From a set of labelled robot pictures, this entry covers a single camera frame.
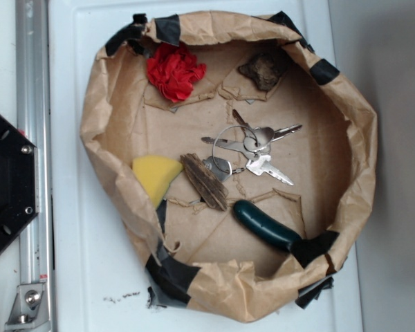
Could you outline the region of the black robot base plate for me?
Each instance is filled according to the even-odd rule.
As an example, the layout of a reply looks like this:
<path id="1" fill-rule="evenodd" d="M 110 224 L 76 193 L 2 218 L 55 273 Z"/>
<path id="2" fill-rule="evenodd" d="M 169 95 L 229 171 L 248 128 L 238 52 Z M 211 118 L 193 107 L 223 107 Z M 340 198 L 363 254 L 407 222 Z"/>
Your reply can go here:
<path id="1" fill-rule="evenodd" d="M 0 254 L 38 215 L 36 151 L 0 114 Z"/>

